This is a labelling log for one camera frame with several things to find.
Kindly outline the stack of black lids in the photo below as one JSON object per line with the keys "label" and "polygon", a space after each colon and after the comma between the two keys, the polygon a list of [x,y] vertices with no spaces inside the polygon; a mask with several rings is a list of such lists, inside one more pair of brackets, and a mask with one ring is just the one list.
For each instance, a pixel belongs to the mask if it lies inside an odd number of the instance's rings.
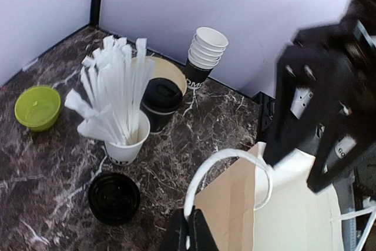
{"label": "stack of black lids", "polygon": [[88,202],[98,221],[109,226],[121,226],[135,216],[140,205],[140,191],[126,175],[104,172],[91,183]]}

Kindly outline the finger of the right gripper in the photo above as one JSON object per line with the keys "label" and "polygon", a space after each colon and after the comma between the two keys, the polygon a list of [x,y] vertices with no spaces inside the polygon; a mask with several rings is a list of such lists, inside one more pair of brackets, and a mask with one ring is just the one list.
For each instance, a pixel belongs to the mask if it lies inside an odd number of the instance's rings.
{"label": "finger of the right gripper", "polygon": [[326,123],[307,178],[318,193],[375,157],[375,115],[338,114]]}
{"label": "finger of the right gripper", "polygon": [[288,46],[277,62],[275,113],[263,155],[272,167],[303,144],[313,132],[312,126],[298,127],[298,119],[290,108],[296,88],[309,85],[304,66],[316,59],[317,52],[313,48]]}

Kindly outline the brown paper bag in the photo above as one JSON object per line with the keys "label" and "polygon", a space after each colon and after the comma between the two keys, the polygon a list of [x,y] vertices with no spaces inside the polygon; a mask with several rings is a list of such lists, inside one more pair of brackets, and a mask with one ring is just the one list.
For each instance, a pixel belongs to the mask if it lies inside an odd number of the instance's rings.
{"label": "brown paper bag", "polygon": [[317,194],[308,189],[313,156],[295,150],[272,168],[264,148],[260,142],[248,151],[223,149],[205,160],[187,189],[185,219],[201,209],[220,250],[343,250],[342,223],[368,215],[355,241],[361,250],[375,222],[375,202],[342,213],[333,186]]}

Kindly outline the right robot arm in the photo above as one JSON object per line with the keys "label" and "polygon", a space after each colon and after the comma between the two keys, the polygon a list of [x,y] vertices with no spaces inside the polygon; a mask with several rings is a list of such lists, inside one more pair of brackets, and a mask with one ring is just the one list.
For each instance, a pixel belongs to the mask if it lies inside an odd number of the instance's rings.
{"label": "right robot arm", "polygon": [[307,178],[318,193],[334,186],[345,250],[361,250],[375,221],[357,227],[356,190],[375,198],[358,172],[375,162],[375,0],[351,0],[332,25],[299,29],[276,69],[274,115],[263,158],[277,166],[294,150],[315,157]]}

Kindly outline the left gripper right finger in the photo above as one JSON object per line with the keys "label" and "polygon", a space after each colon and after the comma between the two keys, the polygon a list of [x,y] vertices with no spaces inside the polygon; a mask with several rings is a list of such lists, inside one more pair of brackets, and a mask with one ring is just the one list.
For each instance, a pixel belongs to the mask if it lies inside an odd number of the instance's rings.
{"label": "left gripper right finger", "polygon": [[187,221],[186,249],[195,251],[219,251],[200,209],[193,209]]}

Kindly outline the stack of paper cups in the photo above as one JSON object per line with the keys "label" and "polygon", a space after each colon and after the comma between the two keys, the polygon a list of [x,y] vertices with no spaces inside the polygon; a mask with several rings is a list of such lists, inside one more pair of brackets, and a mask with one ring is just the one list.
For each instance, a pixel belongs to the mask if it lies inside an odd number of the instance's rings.
{"label": "stack of paper cups", "polygon": [[184,75],[189,89],[199,89],[219,64],[229,40],[221,32],[209,28],[199,27],[191,41]]}

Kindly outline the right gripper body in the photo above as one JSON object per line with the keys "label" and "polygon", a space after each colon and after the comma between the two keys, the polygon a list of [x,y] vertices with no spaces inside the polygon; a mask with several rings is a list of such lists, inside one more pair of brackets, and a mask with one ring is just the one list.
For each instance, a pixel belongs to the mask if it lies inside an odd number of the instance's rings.
{"label": "right gripper body", "polygon": [[345,16],[336,24],[300,29],[288,46],[317,52],[316,61],[304,66],[309,85],[296,88],[291,104],[299,121],[375,115],[375,20]]}

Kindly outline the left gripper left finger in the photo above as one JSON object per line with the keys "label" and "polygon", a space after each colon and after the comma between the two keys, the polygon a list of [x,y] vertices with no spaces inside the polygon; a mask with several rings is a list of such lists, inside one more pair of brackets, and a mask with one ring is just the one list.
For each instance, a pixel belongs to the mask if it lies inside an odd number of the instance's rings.
{"label": "left gripper left finger", "polygon": [[175,210],[163,235],[159,250],[186,251],[188,225],[183,209]]}

